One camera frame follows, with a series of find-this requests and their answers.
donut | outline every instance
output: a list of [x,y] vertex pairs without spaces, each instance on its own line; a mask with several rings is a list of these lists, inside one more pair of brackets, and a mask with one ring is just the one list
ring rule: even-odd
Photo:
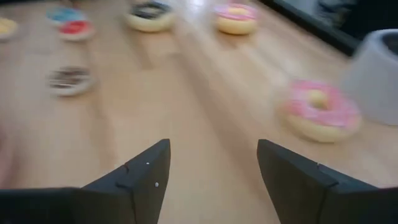
[[0,40],[7,40],[11,38],[17,31],[18,25],[16,22],[0,18]]
[[47,18],[50,23],[56,27],[62,26],[66,22],[70,21],[85,21],[85,15],[76,9],[67,7],[59,7],[47,13]]
[[322,82],[293,82],[284,108],[288,123],[302,136],[318,142],[346,139],[359,129],[362,120],[353,101]]
[[245,35],[257,27],[256,10],[244,4],[225,4],[215,8],[216,26],[227,34]]
[[69,41],[81,41],[91,38],[94,34],[93,25],[88,21],[66,22],[60,28],[60,37]]
[[88,70],[79,67],[64,67],[49,77],[49,87],[58,96],[74,96],[88,91],[94,78]]
[[160,2],[146,2],[132,7],[126,16],[127,24],[142,32],[159,32],[174,23],[172,8]]

wooden surface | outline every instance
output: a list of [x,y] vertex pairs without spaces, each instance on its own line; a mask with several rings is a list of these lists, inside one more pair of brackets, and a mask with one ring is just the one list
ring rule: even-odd
[[[397,130],[365,122],[355,137],[317,144],[275,114],[293,78],[337,83],[347,58],[259,7],[248,37],[217,32],[219,0],[169,0],[173,31],[128,29],[126,0],[86,0],[98,31],[87,43],[61,41],[45,18],[56,2],[2,6],[20,24],[0,43],[0,112],[16,133],[11,187],[82,186],[162,138],[172,142],[159,223],[278,223],[256,160],[257,140],[379,187],[398,185]],[[64,65],[89,67],[96,88],[73,98],[48,93],[45,77]]]

pink frosted donut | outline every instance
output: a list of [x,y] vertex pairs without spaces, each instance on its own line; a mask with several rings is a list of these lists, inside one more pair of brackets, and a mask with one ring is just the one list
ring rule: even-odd
[[346,138],[359,128],[361,121],[355,103],[322,82],[293,82],[286,110],[293,127],[320,142]]
[[[233,13],[230,13],[231,9],[244,9],[246,11],[246,13],[233,14]],[[215,11],[218,16],[221,16],[221,17],[224,17],[227,19],[238,20],[238,21],[256,18],[256,10],[253,7],[250,7],[250,6],[247,6],[244,4],[231,3],[231,4],[220,5],[220,6],[216,6]]]
[[215,7],[218,30],[227,34],[244,35],[256,30],[256,10],[244,4],[225,4]]

donut hole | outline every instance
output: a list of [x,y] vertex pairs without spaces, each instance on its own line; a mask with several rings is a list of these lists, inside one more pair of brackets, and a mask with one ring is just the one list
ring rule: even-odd
[[238,7],[232,7],[228,9],[228,12],[233,15],[246,15],[248,13],[248,10]]
[[321,90],[309,90],[308,102],[318,110],[328,110],[328,96]]

blue frosted donut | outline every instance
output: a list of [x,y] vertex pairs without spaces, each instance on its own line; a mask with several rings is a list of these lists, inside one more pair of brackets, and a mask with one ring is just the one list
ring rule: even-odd
[[56,26],[60,26],[65,22],[86,20],[86,17],[82,12],[67,7],[60,7],[48,12],[47,18]]

